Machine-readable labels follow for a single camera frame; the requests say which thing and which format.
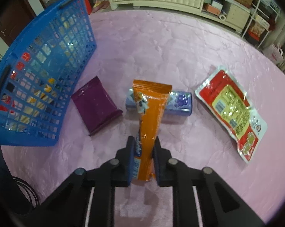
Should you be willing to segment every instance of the black cable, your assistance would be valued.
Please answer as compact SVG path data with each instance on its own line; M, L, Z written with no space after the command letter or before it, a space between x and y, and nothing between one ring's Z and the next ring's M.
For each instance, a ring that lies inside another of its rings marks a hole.
M13 177L14 181L17 183L18 186L20 186L21 188L23 188L25 190L25 192L27 193L28 197L29 197L29 201L30 201L30 210L27 214L29 214L32 210L33 210L33 200L31 195L34 198L35 201L35 207L38 207L40 205L40 201L38 198L38 195L36 193L36 191L33 189L33 187L27 183L25 180L19 178L19 177Z

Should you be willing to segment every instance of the paper roll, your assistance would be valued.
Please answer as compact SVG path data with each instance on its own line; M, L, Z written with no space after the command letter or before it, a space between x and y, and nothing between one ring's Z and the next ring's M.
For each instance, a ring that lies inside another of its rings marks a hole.
M223 13L221 13L221 14L219 15L219 19L225 21L225 20L226 20L226 17L225 17L225 15L224 15Z

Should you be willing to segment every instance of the purple snack package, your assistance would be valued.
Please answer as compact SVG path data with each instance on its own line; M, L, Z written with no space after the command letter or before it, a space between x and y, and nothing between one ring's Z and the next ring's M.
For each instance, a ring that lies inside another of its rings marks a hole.
M122 115L96 76L71 96L90 135Z

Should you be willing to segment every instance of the grape candy box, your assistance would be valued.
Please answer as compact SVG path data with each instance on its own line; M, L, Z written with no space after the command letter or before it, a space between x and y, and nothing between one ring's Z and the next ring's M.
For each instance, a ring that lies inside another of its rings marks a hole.
M129 89L128 91L125 108L128 111L136 110L133 89ZM172 91L168 98L164 113L179 116L190 116L192 113L192 93L178 90Z

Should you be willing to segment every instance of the blue plastic basket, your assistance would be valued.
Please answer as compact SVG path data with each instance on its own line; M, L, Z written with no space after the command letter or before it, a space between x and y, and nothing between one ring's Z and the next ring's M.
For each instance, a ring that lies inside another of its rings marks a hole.
M0 62L0 144L53 146L96 43L84 0L37 16Z

